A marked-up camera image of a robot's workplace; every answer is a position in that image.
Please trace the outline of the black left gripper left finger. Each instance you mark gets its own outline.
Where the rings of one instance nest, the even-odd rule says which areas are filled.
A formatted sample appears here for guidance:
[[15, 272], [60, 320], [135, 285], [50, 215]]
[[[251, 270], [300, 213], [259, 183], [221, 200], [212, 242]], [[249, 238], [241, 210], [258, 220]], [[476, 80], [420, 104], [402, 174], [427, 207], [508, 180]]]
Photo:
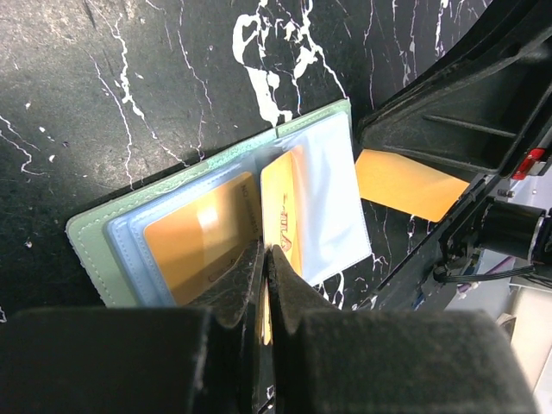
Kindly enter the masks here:
[[182, 307], [59, 308], [1, 329], [4, 413], [255, 413], [264, 248]]

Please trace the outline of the brown gold credit card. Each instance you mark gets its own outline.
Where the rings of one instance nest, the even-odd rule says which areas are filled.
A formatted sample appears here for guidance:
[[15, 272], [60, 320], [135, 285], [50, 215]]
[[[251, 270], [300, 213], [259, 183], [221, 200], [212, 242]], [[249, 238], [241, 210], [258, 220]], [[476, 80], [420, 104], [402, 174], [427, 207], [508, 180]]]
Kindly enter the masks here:
[[437, 223], [469, 187], [467, 181], [402, 155], [362, 150], [355, 162], [360, 196]]

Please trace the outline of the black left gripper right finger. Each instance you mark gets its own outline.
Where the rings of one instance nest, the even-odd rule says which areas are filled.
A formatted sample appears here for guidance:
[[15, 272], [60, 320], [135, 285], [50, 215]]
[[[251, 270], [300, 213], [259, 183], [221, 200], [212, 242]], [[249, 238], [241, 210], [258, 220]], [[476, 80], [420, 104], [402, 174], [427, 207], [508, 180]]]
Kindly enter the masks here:
[[340, 310], [266, 255], [279, 413], [534, 413], [504, 330], [469, 311]]

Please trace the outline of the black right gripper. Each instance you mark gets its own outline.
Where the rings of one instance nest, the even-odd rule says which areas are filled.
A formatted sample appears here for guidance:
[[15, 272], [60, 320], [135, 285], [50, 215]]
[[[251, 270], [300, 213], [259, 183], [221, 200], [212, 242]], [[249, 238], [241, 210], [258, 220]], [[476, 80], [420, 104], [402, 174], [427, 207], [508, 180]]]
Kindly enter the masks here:
[[[415, 83], [359, 124], [365, 149], [435, 166], [512, 177], [533, 151], [551, 156], [551, 25], [523, 22], [474, 57]], [[428, 298], [441, 286], [520, 278], [551, 286], [551, 214], [507, 202], [499, 176], [469, 184], [425, 240], [377, 287], [382, 301]], [[470, 273], [482, 250], [526, 261]]]

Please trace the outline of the mint green card holder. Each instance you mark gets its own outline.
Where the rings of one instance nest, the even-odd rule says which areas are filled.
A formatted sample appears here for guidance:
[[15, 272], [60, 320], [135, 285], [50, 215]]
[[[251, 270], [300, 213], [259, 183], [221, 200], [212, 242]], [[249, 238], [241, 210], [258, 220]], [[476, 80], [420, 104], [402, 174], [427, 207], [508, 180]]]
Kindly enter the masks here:
[[372, 253], [348, 100], [235, 144], [66, 225], [109, 307], [188, 304], [265, 231], [310, 285]]

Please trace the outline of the orange VIP credit card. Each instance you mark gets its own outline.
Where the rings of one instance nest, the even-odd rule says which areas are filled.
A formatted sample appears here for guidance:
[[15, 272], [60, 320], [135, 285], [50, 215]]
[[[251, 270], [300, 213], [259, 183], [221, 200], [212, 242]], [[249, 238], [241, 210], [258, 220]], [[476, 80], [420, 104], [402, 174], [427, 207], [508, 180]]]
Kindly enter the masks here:
[[190, 303], [261, 236], [260, 196], [242, 172], [149, 224], [145, 241], [177, 305]]

